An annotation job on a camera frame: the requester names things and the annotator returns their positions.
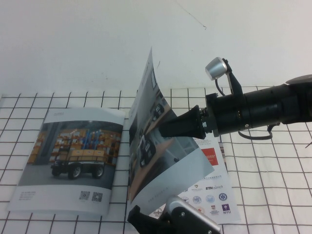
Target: logo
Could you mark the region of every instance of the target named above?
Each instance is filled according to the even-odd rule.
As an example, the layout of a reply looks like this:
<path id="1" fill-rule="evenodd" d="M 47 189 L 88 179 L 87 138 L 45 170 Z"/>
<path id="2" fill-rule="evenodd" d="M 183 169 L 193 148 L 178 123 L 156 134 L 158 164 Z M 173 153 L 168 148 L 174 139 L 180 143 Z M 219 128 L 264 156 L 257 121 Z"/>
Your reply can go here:
<path id="1" fill-rule="evenodd" d="M 229 214 L 229 213 L 231 213 L 229 204 L 223 204 L 223 205 L 222 205 L 222 210 L 223 210 L 223 213 L 224 213 L 224 214 Z"/>
<path id="2" fill-rule="evenodd" d="M 198 210 L 199 212 L 201 212 L 202 214 L 205 214 L 204 208 L 202 208 L 202 207 L 197 207 L 197 210 Z"/>
<path id="3" fill-rule="evenodd" d="M 157 210 L 155 210 L 153 212 L 153 214 L 156 216 L 156 217 L 160 217 L 161 214 L 162 214 L 162 209 L 161 208 L 158 208 Z"/>
<path id="4" fill-rule="evenodd" d="M 221 201 L 225 201 L 226 199 L 228 199 L 228 196 L 226 194 L 224 194 L 224 193 L 221 193 L 221 194 L 219 194 L 219 199 Z"/>
<path id="5" fill-rule="evenodd" d="M 203 178 L 203 180 L 208 180 L 208 179 L 220 179 L 222 178 L 221 175 L 216 175 L 216 176 L 206 176 Z"/>
<path id="6" fill-rule="evenodd" d="M 212 195 L 207 195 L 206 196 L 206 201 L 209 203 L 213 203 L 215 201 L 215 197 Z"/>
<path id="7" fill-rule="evenodd" d="M 195 187 L 195 188 L 192 189 L 193 192 L 199 192 L 199 191 L 202 191 L 202 190 L 203 190 L 202 188 L 199 188 L 199 187 L 198 187 L 198 184 L 195 184 L 194 187 Z"/>
<path id="8" fill-rule="evenodd" d="M 183 199 L 185 202 L 187 202 L 187 203 L 190 202 L 190 200 L 189 200 L 189 198 L 188 198 L 187 196 L 183 196 L 182 199 Z"/>
<path id="9" fill-rule="evenodd" d="M 200 198 L 199 196 L 194 196 L 194 197 L 193 197 L 193 202 L 194 202 L 195 204 L 199 204 L 199 203 L 201 203 L 201 198 Z"/>
<path id="10" fill-rule="evenodd" d="M 215 209 L 215 205 L 211 206 L 211 215 L 219 215 L 219 211 Z"/>
<path id="11" fill-rule="evenodd" d="M 220 186 L 211 186 L 211 187 L 206 187 L 206 190 L 211 190 L 211 189 L 222 189 L 223 188 L 223 186 L 222 185 L 220 185 Z"/>

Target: nyu logo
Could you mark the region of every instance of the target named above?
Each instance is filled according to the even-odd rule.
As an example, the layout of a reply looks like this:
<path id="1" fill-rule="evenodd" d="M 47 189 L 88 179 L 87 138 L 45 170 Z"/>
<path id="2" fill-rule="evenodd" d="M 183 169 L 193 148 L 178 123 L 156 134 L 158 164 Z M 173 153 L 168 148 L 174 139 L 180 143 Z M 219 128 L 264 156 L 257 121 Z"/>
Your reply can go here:
<path id="1" fill-rule="evenodd" d="M 224 213 L 224 214 L 229 214 L 229 213 L 231 213 L 229 204 L 224 204 L 224 205 L 222 205 L 222 210 L 223 210 L 223 213 Z"/>

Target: black cable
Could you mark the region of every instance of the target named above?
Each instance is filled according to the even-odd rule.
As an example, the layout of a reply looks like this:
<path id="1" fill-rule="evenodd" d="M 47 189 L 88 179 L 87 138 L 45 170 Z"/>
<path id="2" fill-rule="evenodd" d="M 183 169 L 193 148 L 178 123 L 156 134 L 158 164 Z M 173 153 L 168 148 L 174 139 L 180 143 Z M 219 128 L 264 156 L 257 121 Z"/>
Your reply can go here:
<path id="1" fill-rule="evenodd" d="M 224 92 L 222 92 L 222 90 L 220 89 L 219 85 L 218 85 L 218 79 L 215 79 L 215 86 L 217 88 L 217 90 L 221 93 L 222 96 L 225 96 Z"/>
<path id="2" fill-rule="evenodd" d="M 273 137 L 273 135 L 272 135 L 272 128 L 274 127 L 274 126 L 277 126 L 277 125 L 279 125 L 279 124 L 272 124 L 272 125 L 269 125 L 268 126 L 268 132 L 269 132 L 269 135 L 268 136 L 248 136 L 248 135 L 245 135 L 245 134 L 243 134 L 243 133 L 241 133 L 240 131 L 238 131 L 238 134 L 241 136 L 241 137 L 243 137 L 243 138 L 245 138 L 245 139 L 248 139 L 248 140 L 270 140 L 270 139 L 272 139 L 272 137 Z"/>
<path id="3" fill-rule="evenodd" d="M 215 79 L 214 81 L 215 81 L 215 86 L 216 86 L 217 90 L 221 93 L 222 96 L 225 96 L 224 92 L 222 92 L 222 90 L 221 90 L 220 87 L 219 87 L 218 79 Z M 271 133 L 272 128 L 273 128 L 274 126 L 277 126 L 277 125 L 279 125 L 279 124 L 273 124 L 273 125 L 269 125 L 269 126 L 268 126 L 268 132 L 269 132 L 269 135 L 268 135 L 268 136 L 248 136 L 248 135 L 245 135 L 245 134 L 241 133 L 240 131 L 238 131 L 238 134 L 239 134 L 241 137 L 243 137 L 243 138 L 245 138 L 245 139 L 248 139 L 248 140 L 270 140 L 270 139 L 272 139 L 272 137 L 273 137 L 273 135 L 272 135 L 272 133 Z"/>

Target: black cylindrical robot link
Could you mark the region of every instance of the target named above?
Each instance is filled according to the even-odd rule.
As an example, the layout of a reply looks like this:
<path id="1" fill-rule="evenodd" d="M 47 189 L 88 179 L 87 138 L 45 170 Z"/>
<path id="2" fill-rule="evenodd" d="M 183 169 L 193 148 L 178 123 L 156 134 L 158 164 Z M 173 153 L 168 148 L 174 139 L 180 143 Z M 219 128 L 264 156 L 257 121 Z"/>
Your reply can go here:
<path id="1" fill-rule="evenodd" d="M 278 123 L 312 121 L 311 83 L 279 85 L 246 94 L 218 98 L 206 96 L 210 115 L 214 116 L 214 136 Z"/>

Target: red rectangle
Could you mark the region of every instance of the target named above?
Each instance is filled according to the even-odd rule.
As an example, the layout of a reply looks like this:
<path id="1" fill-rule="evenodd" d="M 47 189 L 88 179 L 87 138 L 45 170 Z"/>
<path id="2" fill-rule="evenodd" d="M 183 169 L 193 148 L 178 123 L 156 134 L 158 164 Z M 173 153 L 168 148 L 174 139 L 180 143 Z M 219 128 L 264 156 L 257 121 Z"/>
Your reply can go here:
<path id="1" fill-rule="evenodd" d="M 218 165 L 218 160 L 216 159 L 215 149 L 202 149 L 204 155 L 207 157 L 212 166 Z"/>

